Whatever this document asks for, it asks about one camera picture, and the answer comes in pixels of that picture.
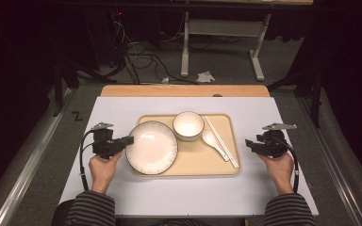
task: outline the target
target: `person's right hand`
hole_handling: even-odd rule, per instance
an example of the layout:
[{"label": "person's right hand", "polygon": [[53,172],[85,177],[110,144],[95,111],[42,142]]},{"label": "person's right hand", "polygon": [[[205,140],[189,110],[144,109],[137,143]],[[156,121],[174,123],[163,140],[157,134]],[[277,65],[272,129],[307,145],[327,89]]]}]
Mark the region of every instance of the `person's right hand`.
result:
[{"label": "person's right hand", "polygon": [[283,153],[281,157],[270,158],[265,155],[258,156],[266,164],[267,171],[275,183],[278,194],[293,193],[290,185],[290,177],[293,171],[293,159],[288,153]]}]

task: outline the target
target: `hand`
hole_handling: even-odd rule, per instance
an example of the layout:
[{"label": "hand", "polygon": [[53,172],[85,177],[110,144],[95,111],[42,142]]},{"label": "hand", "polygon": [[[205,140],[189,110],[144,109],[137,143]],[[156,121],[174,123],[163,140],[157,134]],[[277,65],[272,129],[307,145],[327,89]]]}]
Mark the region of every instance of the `hand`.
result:
[{"label": "hand", "polygon": [[275,183],[278,195],[293,193],[290,185],[290,177],[293,171],[293,159],[288,153],[283,153],[281,157],[270,158],[265,155],[258,156],[266,164],[267,171]]},{"label": "hand", "polygon": [[116,165],[123,151],[114,154],[110,159],[96,155],[90,159],[90,174],[92,175],[92,191],[106,194],[108,186],[116,174]]}]

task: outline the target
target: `bowl rim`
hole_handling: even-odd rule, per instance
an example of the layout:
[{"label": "bowl rim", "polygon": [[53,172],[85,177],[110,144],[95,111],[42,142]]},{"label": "bowl rim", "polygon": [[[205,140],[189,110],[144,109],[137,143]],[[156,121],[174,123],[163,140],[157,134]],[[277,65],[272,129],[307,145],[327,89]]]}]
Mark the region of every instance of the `bowl rim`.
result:
[{"label": "bowl rim", "polygon": [[[177,131],[177,129],[176,129],[175,126],[174,126],[174,121],[175,121],[175,119],[176,119],[179,115],[182,115],[182,114],[185,114],[185,113],[192,113],[192,114],[194,114],[194,115],[199,116],[199,118],[201,119],[201,122],[202,122],[202,129],[199,131],[199,133],[197,133],[197,134],[195,134],[195,135],[192,135],[192,136],[186,136],[186,135],[180,134],[180,133]],[[173,129],[174,129],[175,133],[176,133],[177,135],[181,136],[181,137],[197,137],[197,136],[199,136],[200,134],[202,134],[202,132],[205,130],[205,121],[204,121],[204,118],[203,118],[200,114],[198,114],[198,113],[196,113],[196,112],[194,112],[194,111],[183,111],[183,112],[177,114],[177,115],[174,117],[174,119],[173,119]]]}]

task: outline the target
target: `plate rim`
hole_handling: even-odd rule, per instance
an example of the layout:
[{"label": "plate rim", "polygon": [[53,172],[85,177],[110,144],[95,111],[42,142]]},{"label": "plate rim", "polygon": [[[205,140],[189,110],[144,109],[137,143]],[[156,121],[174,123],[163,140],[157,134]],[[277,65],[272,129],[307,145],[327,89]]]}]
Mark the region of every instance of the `plate rim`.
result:
[{"label": "plate rim", "polygon": [[167,167],[165,170],[163,170],[163,171],[161,171],[161,172],[159,172],[159,173],[144,173],[144,172],[141,172],[141,171],[135,169],[135,167],[131,164],[131,162],[130,162],[130,160],[129,160],[129,157],[128,157],[128,154],[127,154],[128,151],[127,151],[127,149],[125,148],[125,157],[126,157],[128,163],[129,163],[129,165],[132,167],[132,169],[134,169],[134,170],[136,170],[136,171],[138,171],[138,172],[140,172],[140,173],[142,173],[142,174],[144,174],[144,175],[158,175],[158,174],[160,174],[160,173],[162,173],[162,172],[165,172],[166,170],[168,170],[168,169],[174,164],[175,159],[176,159],[177,156],[178,156],[178,140],[177,140],[177,136],[175,135],[175,133],[174,133],[174,131],[172,130],[172,128],[170,128],[167,124],[165,124],[165,123],[163,123],[163,122],[161,122],[161,121],[144,121],[144,122],[142,122],[142,123],[139,123],[139,124],[137,124],[137,125],[131,130],[131,132],[129,133],[129,136],[131,136],[131,134],[132,134],[136,129],[138,129],[138,127],[141,126],[142,124],[152,123],[152,122],[161,124],[161,125],[163,125],[164,127],[166,127],[167,129],[169,129],[170,132],[172,132],[173,137],[174,137],[174,140],[175,140],[175,145],[176,145],[175,158],[174,158],[174,160],[172,161],[172,163],[169,165],[169,167]]}]

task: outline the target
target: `white bowl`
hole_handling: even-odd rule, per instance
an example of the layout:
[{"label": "white bowl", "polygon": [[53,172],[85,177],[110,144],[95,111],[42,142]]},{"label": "white bowl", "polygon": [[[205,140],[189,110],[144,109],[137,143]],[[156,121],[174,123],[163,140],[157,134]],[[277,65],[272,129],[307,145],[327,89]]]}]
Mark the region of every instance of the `white bowl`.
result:
[{"label": "white bowl", "polygon": [[173,164],[178,144],[172,129],[164,123],[143,122],[129,136],[134,137],[134,143],[125,148],[125,155],[136,171],[159,174]]},{"label": "white bowl", "polygon": [[186,111],[178,114],[173,120],[175,134],[184,141],[193,141],[204,131],[205,122],[195,112]]}]

